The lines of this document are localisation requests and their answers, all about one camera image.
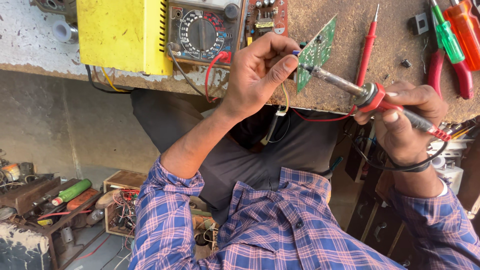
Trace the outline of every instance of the drawer handle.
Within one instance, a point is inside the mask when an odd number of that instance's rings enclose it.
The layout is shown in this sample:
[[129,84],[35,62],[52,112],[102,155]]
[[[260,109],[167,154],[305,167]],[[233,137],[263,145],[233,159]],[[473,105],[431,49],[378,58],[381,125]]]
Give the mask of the drawer handle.
[[382,222],[382,223],[378,224],[377,228],[375,228],[375,232],[373,233],[373,236],[375,236],[375,238],[377,239],[377,242],[381,241],[381,239],[378,238],[378,233],[380,232],[381,229],[384,229],[386,227],[387,227],[387,223]]
[[409,261],[409,260],[405,260],[405,261],[402,263],[402,266],[403,266],[403,267],[410,266],[410,261]]
[[362,204],[358,205],[358,207],[357,207],[357,214],[359,215],[359,217],[360,217],[361,219],[363,219],[363,215],[360,214],[361,208],[364,207],[364,206],[366,206],[367,204],[368,204],[368,202],[365,201],[365,202],[363,202]]

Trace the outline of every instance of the multimeter selector knob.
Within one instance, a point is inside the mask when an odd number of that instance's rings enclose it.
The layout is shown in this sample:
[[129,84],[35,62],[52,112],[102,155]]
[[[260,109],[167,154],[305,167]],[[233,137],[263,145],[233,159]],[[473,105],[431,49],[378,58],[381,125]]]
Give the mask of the multimeter selector knob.
[[228,4],[225,7],[225,18],[231,22],[238,20],[240,8],[236,4]]

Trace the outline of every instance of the workbench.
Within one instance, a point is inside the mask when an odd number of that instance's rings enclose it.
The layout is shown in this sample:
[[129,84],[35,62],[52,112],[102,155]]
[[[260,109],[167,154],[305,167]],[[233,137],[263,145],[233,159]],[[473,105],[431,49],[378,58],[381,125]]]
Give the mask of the workbench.
[[[445,9],[447,0],[438,0]],[[310,40],[322,26],[338,13],[332,55],[324,68],[354,82],[364,37],[368,32],[377,3],[377,39],[373,47],[366,82],[376,81],[384,86],[403,79],[415,85],[427,82],[430,55],[437,50],[433,42],[433,31],[414,37],[407,27],[410,17],[429,12],[428,1],[381,1],[378,0],[293,0],[289,2],[289,35],[297,42]],[[0,1],[0,69],[13,70],[55,77],[87,80],[85,66],[80,64],[78,44],[60,43],[52,35],[51,26],[63,16],[42,13],[28,0]],[[425,51],[425,42],[429,38]],[[400,62],[408,59],[411,68]],[[206,67],[181,64],[187,76],[203,89]],[[143,87],[164,91],[195,94],[174,68],[174,75],[160,76],[106,69],[115,73],[115,84]],[[212,96],[222,97],[228,87],[227,70],[215,69],[211,74]],[[459,97],[458,79],[450,63],[445,60],[442,72],[442,93],[450,105],[446,121],[462,122],[480,114],[480,72],[473,72],[475,97],[463,100]],[[290,104],[297,108],[334,111],[350,111],[352,102],[349,95],[318,80],[312,80],[298,95],[293,81],[288,81]],[[278,89],[269,100],[272,104],[283,103],[284,97]]]

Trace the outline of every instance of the orange screwdriver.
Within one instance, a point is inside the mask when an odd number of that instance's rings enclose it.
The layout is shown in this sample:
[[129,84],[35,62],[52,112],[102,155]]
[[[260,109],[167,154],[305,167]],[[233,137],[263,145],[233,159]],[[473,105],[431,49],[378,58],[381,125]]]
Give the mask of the orange screwdriver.
[[480,23],[472,14],[472,3],[470,0],[450,2],[452,6],[444,11],[444,17],[452,25],[470,70],[480,70]]

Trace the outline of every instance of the blue plaid shirt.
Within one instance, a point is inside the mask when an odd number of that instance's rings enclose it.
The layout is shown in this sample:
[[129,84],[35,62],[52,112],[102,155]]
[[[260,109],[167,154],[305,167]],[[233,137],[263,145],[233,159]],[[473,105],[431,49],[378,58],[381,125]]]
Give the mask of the blue plaid shirt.
[[[219,251],[195,260],[189,196],[199,173],[182,179],[155,162],[136,204],[136,241],[129,269],[403,269],[340,229],[326,203],[329,182],[282,168],[276,192],[238,182]],[[455,195],[418,199],[392,190],[393,205],[418,239],[422,269],[480,269],[479,238]]]

